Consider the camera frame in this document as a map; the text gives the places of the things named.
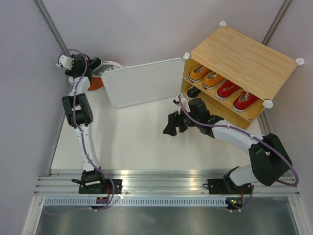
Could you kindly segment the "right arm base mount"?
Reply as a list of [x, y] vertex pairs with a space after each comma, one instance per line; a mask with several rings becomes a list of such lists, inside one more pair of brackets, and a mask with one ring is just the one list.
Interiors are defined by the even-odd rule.
[[237, 186], [230, 179], [208, 179], [202, 187], [209, 191], [210, 195], [246, 195], [252, 193], [252, 184]]

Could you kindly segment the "black sneaker white laces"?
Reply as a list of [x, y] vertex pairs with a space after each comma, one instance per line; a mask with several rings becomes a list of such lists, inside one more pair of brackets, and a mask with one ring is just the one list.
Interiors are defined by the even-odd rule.
[[[97, 70], [99, 70], [103, 65], [103, 60], [99, 57], [94, 57], [92, 60], [89, 61], [89, 68], [91, 69], [91, 72], [94, 73]], [[69, 84], [74, 85], [74, 78], [69, 76], [67, 78], [67, 81]]]

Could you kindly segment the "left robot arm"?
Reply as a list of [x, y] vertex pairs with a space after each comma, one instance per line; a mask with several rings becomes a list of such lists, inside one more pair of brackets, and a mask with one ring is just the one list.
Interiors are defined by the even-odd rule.
[[70, 57], [62, 55], [57, 65], [66, 68], [65, 74], [74, 81], [69, 95], [62, 98], [66, 119], [76, 132], [83, 161], [81, 179], [72, 181], [79, 184], [80, 194], [101, 194], [106, 190], [107, 182], [100, 172], [101, 166], [94, 149], [91, 134], [93, 113], [86, 96], [95, 67], [86, 55], [80, 53]]

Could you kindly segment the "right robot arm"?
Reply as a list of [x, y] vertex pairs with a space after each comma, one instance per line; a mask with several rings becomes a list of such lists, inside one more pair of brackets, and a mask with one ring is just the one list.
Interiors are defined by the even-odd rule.
[[222, 117], [211, 114], [200, 98], [188, 101], [189, 110], [185, 109], [181, 95], [177, 95], [173, 103], [178, 110], [169, 114], [164, 134], [174, 137], [188, 128], [197, 128], [203, 135], [226, 141], [249, 155], [249, 165], [237, 166], [221, 179], [225, 192], [239, 193], [241, 187], [253, 183], [268, 187], [275, 182], [282, 183], [280, 177], [293, 170], [292, 161], [275, 134], [254, 135], [233, 126]]

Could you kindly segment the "grey sneaker orange sole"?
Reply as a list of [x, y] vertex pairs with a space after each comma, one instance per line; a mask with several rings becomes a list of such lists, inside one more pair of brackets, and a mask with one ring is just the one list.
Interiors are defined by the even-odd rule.
[[104, 83], [101, 77], [93, 77], [90, 83], [90, 87], [88, 88], [88, 92], [95, 92], [99, 89], [104, 88]]

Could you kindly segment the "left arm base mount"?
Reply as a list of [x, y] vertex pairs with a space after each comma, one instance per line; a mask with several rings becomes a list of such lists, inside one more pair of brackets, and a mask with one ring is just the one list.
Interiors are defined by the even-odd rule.
[[[112, 194], [113, 185], [109, 179], [105, 179], [103, 183], [96, 182], [96, 184], [84, 186], [81, 184], [80, 180], [72, 179], [73, 183], [79, 185], [79, 194]], [[114, 183], [114, 194], [120, 194], [122, 190], [122, 179], [113, 179]]]

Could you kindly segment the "white cabinet door panel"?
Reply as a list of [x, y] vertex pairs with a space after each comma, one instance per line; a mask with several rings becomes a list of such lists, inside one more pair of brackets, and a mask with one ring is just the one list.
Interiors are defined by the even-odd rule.
[[175, 58], [106, 71], [101, 79], [115, 108], [173, 97], [180, 92], [185, 61]]

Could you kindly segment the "red sneaker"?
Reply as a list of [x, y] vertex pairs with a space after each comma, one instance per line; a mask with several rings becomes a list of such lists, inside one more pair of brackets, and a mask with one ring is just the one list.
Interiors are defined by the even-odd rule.
[[229, 98], [234, 92], [238, 91], [241, 87], [237, 84], [227, 80], [216, 91], [216, 97], [220, 100]]
[[233, 109], [237, 112], [243, 112], [253, 105], [259, 98], [250, 92], [243, 91], [233, 102]]

